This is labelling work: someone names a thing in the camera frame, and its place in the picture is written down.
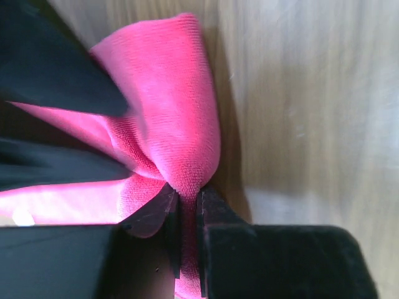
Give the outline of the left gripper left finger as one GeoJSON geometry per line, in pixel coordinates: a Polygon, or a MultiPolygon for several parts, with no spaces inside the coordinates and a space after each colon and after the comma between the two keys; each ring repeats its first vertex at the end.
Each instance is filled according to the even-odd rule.
{"type": "Polygon", "coordinates": [[[2,298],[173,298],[179,195],[169,185],[118,224],[3,227],[2,298]]]}

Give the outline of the pink microfiber towel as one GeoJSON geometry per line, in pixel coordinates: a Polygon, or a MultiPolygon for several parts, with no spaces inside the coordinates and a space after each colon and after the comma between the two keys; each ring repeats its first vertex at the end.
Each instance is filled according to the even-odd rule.
{"type": "Polygon", "coordinates": [[[137,116],[111,117],[20,104],[19,110],[72,136],[120,154],[135,166],[117,182],[32,186],[1,193],[1,214],[37,224],[116,223],[165,184],[181,198],[181,266],[176,296],[200,298],[196,196],[215,173],[221,151],[213,78],[196,16],[125,26],[92,47],[137,116]]]}

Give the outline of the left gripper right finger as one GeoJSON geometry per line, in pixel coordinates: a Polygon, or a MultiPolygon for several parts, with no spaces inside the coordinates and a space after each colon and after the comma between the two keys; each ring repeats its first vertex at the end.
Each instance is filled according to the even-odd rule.
{"type": "Polygon", "coordinates": [[[205,298],[377,298],[357,240],[331,225],[253,225],[211,187],[197,196],[205,298]]]}

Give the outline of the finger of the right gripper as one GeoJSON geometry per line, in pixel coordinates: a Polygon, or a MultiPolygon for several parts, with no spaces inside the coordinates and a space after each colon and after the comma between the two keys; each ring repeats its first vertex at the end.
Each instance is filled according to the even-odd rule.
{"type": "Polygon", "coordinates": [[[1,100],[107,116],[130,110],[48,1],[1,1],[1,100]]]}
{"type": "Polygon", "coordinates": [[[61,146],[1,138],[1,191],[116,181],[130,174],[117,159],[80,141],[61,146]]]}

